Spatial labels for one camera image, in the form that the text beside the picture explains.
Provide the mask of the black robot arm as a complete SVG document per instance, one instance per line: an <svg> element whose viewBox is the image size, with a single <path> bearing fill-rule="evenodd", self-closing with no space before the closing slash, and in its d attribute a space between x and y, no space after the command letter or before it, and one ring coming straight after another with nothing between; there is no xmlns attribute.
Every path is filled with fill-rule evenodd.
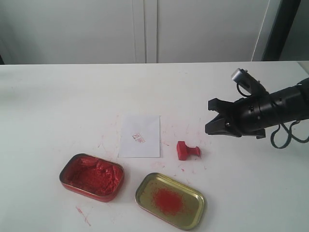
<svg viewBox="0 0 309 232"><path fill-rule="evenodd" d="M309 80L269 93L257 80L239 81L238 88L248 92L235 102L214 98L208 109L217 116L205 125L208 135L265 138L265 129L309 117Z"/></svg>

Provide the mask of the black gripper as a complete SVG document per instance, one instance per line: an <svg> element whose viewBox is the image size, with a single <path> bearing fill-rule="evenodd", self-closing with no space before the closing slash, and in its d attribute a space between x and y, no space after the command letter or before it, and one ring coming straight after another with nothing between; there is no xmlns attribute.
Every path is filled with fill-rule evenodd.
<svg viewBox="0 0 309 232"><path fill-rule="evenodd" d="M293 86L262 96L241 98L235 102L208 102L208 109L218 115L205 125L205 133L233 137L265 138L265 129L302 117L300 86Z"/></svg>

